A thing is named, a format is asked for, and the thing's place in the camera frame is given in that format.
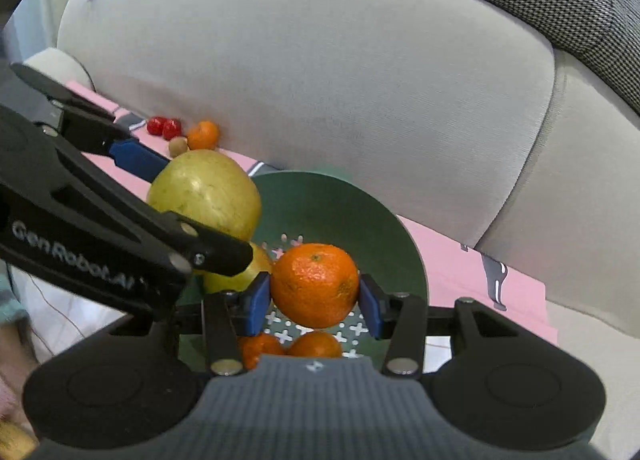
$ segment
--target sofa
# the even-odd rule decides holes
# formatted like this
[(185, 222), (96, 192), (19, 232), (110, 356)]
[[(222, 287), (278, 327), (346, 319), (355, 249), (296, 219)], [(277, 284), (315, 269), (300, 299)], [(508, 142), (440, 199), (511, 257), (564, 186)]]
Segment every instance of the sofa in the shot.
[(58, 46), (27, 63), (145, 116), (213, 117), (222, 147), (276, 166), (346, 169), (394, 212), (544, 281), (559, 345), (606, 386), (592, 443), (627, 460), (634, 91), (494, 2), (69, 0)]

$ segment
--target bolt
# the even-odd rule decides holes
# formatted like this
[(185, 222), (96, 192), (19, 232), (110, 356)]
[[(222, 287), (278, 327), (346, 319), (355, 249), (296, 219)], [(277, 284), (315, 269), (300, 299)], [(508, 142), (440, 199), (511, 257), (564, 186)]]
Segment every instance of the bolt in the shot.
[(238, 375), (242, 371), (242, 363), (235, 359), (220, 359), (211, 365), (211, 371), (225, 377)]
[(191, 227), (187, 222), (180, 222), (180, 227), (182, 230), (190, 236), (198, 236), (198, 232)]
[(56, 132), (53, 128), (51, 128), (50, 126), (44, 125), (42, 127), (42, 131), (44, 132), (45, 135), (48, 135), (49, 137), (57, 137), (58, 136), (58, 132)]
[(178, 253), (171, 253), (169, 255), (169, 261), (171, 264), (181, 273), (190, 275), (193, 272), (191, 264), (183, 256)]
[(391, 359), (386, 367), (396, 375), (413, 375), (418, 371), (418, 363), (408, 357)]

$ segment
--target tangerine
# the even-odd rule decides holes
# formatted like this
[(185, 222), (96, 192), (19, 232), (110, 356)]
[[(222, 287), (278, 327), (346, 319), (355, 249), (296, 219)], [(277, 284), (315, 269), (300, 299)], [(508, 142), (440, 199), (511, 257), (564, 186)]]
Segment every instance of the tangerine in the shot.
[(308, 328), (337, 325), (358, 299), (358, 268), (342, 249), (302, 244), (273, 265), (271, 297), (290, 320)]
[(258, 365), (262, 354), (286, 354), (280, 341), (270, 334), (259, 333), (254, 337), (241, 337), (238, 344), (242, 352), (242, 363), (247, 370), (253, 370)]
[(187, 133), (190, 150), (213, 150), (218, 144), (220, 129), (212, 121), (200, 121)]
[(331, 334), (316, 330), (293, 341), (287, 355), (296, 357), (342, 357), (342, 347)]

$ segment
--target red fruit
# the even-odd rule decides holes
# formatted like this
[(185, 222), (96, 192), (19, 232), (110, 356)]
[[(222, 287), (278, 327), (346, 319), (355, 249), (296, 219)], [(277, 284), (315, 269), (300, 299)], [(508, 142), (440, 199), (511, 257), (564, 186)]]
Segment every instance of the red fruit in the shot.
[(162, 137), (170, 141), (174, 137), (182, 135), (182, 123), (180, 119), (169, 119), (162, 127)]
[(165, 124), (166, 117), (151, 117), (151, 119), (146, 122), (146, 131), (151, 133), (151, 135), (162, 135), (162, 129)]

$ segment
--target green bowl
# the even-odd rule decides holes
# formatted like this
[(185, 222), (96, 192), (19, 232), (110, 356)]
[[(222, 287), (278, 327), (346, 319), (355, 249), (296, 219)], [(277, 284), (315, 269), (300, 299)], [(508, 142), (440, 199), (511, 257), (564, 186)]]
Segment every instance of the green bowl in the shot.
[[(385, 292), (427, 299), (427, 279), (414, 241), (375, 198), (345, 180), (311, 171), (276, 171), (258, 175), (254, 182), (262, 199), (262, 219), (252, 241), (274, 259), (299, 243), (332, 244), (347, 251), (359, 270), (369, 273)], [(183, 300), (193, 302), (194, 296), (191, 291)], [(309, 329), (275, 309), (267, 315), (264, 331), (287, 346)], [(368, 335), (357, 305), (326, 331), (340, 342), (345, 357), (366, 355), (382, 366), (388, 342)], [(199, 341), (192, 339), (183, 343), (180, 355), (186, 360), (199, 348)]]

